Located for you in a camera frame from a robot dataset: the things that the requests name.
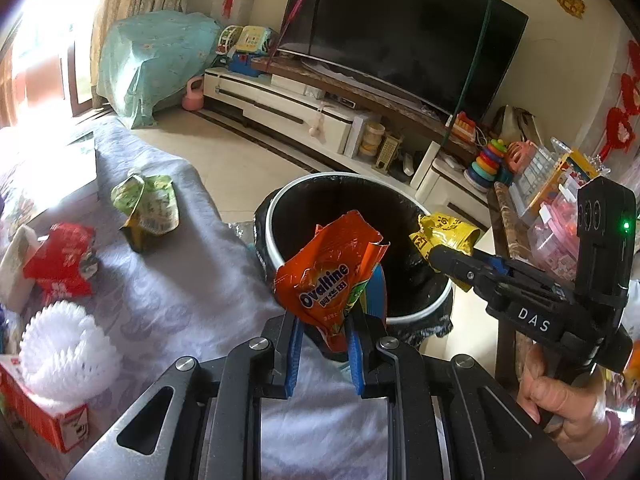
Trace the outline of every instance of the flat screen tv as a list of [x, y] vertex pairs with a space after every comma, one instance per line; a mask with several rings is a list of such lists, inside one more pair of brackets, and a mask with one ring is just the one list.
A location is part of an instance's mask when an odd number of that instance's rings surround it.
[[[285, 19], [297, 0], [289, 0]], [[488, 0], [304, 0], [280, 50], [370, 76], [452, 113], [471, 66]], [[493, 0], [463, 109], [485, 115], [527, 16]]]

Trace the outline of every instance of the human hand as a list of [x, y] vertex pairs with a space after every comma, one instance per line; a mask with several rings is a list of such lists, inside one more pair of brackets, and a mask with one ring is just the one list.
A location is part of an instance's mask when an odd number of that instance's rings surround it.
[[518, 404], [536, 422], [538, 407], [562, 416], [564, 421], [545, 431], [571, 460], [591, 454], [609, 431], [605, 414], [604, 378], [599, 368], [583, 388], [575, 388], [544, 376], [542, 346], [533, 345], [527, 353], [518, 391]]

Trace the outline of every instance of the camera lens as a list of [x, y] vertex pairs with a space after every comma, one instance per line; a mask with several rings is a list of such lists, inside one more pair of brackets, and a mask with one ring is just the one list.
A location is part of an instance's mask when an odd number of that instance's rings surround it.
[[591, 227], [591, 200], [584, 205], [584, 227], [587, 230]]
[[593, 229], [595, 231], [600, 227], [600, 201], [596, 200], [593, 204]]

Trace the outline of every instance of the white foam fruit net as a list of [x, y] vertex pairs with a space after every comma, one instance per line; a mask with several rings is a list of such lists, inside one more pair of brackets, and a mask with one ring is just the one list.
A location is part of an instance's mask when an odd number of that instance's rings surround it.
[[31, 318], [20, 343], [25, 385], [35, 394], [82, 402], [107, 389], [120, 373], [120, 355], [94, 317], [58, 301]]

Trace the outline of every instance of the metal screw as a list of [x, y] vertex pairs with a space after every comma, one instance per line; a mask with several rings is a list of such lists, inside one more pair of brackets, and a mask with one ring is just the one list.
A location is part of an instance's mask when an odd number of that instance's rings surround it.
[[269, 346], [269, 340], [265, 337], [254, 337], [249, 341], [251, 350], [264, 350], [267, 346]]
[[453, 358], [453, 362], [460, 368], [471, 368], [476, 361], [470, 356], [466, 354], [458, 354]]
[[386, 350], [395, 350], [400, 346], [400, 342], [395, 337], [385, 335], [378, 340], [378, 343], [382, 348]]
[[175, 367], [181, 372], [188, 372], [196, 365], [196, 359], [193, 357], [181, 357], [175, 362]]

